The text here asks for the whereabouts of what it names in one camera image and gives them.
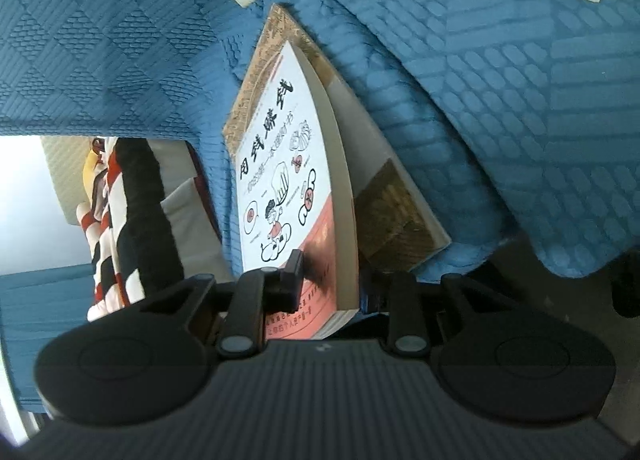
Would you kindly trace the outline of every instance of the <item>blue bedspread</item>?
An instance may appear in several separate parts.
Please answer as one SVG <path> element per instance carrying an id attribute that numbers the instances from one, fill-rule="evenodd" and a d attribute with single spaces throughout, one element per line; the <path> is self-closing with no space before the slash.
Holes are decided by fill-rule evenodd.
<path id="1" fill-rule="evenodd" d="M 0 133 L 184 138 L 240 267 L 221 129 L 271 3 L 358 94 L 454 243 L 520 228 L 556 274 L 640 236 L 640 0 L 0 0 Z"/>

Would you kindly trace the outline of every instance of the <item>fabric pattern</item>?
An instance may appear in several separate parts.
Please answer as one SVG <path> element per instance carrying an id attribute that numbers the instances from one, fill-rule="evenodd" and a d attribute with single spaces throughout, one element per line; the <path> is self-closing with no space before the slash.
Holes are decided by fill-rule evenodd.
<path id="1" fill-rule="evenodd" d="M 78 221 L 94 267 L 94 321 L 195 274 L 232 281 L 187 145 L 108 137 Z"/>
<path id="2" fill-rule="evenodd" d="M 0 133 L 181 138 L 240 272 L 221 130 L 271 3 L 383 130 L 466 272 L 522 227 L 581 276 L 640 234 L 640 0 L 0 0 Z"/>
<path id="3" fill-rule="evenodd" d="M 45 413 L 33 378 L 36 357 L 52 339 L 82 323 L 93 298 L 92 274 L 87 264 L 0 276 L 1 348 L 23 410 Z"/>

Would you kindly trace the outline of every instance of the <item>red book cover section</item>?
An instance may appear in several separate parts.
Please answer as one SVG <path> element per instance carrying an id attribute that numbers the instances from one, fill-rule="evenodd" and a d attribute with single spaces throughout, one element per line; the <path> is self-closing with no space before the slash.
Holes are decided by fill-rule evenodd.
<path id="1" fill-rule="evenodd" d="M 305 253 L 300 306 L 293 314 L 268 315 L 264 333 L 267 339 L 311 339 L 336 312 L 335 225 L 331 196 L 300 249 Z"/>

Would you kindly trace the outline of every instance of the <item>round black pad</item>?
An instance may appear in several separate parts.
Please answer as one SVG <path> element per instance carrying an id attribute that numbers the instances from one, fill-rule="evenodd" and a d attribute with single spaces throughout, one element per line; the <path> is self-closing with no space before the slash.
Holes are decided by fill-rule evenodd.
<path id="1" fill-rule="evenodd" d="M 95 426 L 153 420 L 184 405 L 207 379 L 204 347 L 164 315 L 123 313 L 81 326 L 38 356 L 45 405 Z"/>
<path id="2" fill-rule="evenodd" d="M 616 374 L 597 338 L 528 309 L 478 315 L 436 362 L 445 389 L 464 406 L 533 425 L 596 413 Z"/>

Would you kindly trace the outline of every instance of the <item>black clip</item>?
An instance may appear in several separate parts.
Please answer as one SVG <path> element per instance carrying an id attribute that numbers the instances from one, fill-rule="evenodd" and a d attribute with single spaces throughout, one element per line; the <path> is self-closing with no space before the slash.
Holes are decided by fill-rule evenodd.
<path id="1" fill-rule="evenodd" d="M 424 357 L 431 350 L 415 276 L 395 272 L 388 291 L 389 334 L 386 345 L 404 357 Z"/>
<path id="2" fill-rule="evenodd" d="M 303 254 L 292 250 L 284 268 L 265 266 L 240 276 L 218 337 L 216 350 L 225 359 L 259 353 L 264 342 L 264 314 L 295 312 L 304 280 Z"/>

